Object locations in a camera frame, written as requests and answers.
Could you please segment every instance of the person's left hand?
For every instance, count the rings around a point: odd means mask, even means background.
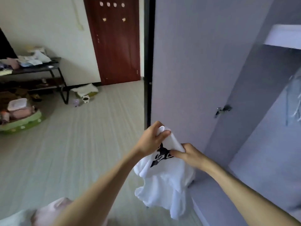
[[[157,131],[158,128],[163,124],[160,121],[156,121],[151,125],[148,129],[144,131],[137,144],[133,148],[133,151],[137,153],[141,158],[148,156],[155,152],[160,144],[171,134],[171,131],[166,130],[160,133],[158,136]]]

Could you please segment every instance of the black graphic print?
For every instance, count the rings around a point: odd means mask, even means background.
[[[162,159],[169,159],[173,156],[169,153],[170,151],[163,147],[163,144],[160,144],[160,147],[158,148],[157,152],[159,152],[155,160],[152,162],[151,167],[157,165]]]

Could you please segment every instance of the brown door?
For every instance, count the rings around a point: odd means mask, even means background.
[[[139,0],[84,0],[103,85],[140,80]]]

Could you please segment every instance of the white lid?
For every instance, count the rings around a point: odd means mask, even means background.
[[[15,111],[18,109],[25,108],[27,106],[27,98],[20,98],[17,100],[10,101],[7,110],[8,111]]]

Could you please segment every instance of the table top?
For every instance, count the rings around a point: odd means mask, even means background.
[[[41,65],[30,66],[30,67],[20,67],[17,70],[13,70],[13,72],[9,75],[35,73],[35,72],[50,71],[50,70],[58,69],[60,67],[60,61],[61,61],[60,57],[54,57],[54,58],[51,58],[51,62],[49,62],[49,63],[43,63]]]

